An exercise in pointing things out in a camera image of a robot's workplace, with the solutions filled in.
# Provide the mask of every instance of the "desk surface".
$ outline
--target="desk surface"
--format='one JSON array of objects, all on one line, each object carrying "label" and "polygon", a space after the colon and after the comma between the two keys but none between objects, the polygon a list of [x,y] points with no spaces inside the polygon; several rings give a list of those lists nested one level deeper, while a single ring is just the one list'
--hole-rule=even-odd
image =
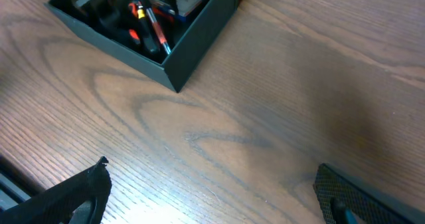
[{"label": "desk surface", "polygon": [[322,223],[329,162],[425,211],[425,0],[241,0],[182,93],[0,0],[0,152],[110,160],[104,223]]}]

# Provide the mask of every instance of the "black plastic part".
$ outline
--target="black plastic part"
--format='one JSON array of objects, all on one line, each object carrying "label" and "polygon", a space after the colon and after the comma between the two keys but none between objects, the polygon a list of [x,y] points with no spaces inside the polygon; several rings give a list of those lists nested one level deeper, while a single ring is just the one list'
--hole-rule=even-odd
[{"label": "black plastic part", "polygon": [[0,224],[57,224],[76,211],[72,224],[99,224],[112,183],[101,157],[98,163],[0,214]]},{"label": "black plastic part", "polygon": [[71,0],[50,0],[45,5],[81,39],[179,92],[235,12],[237,4],[237,0],[209,0],[189,26],[177,25],[173,29],[175,46],[170,55],[158,62],[96,32]]},{"label": "black plastic part", "polygon": [[149,0],[140,0],[144,7],[152,8],[152,4]]},{"label": "black plastic part", "polygon": [[355,223],[352,211],[367,223],[423,223],[425,213],[383,194],[365,182],[321,164],[313,185],[328,224]]},{"label": "black plastic part", "polygon": [[0,213],[8,210],[34,195],[36,191],[29,191],[21,183],[28,184],[26,181],[17,177],[20,175],[11,168],[11,164],[0,158]]}]

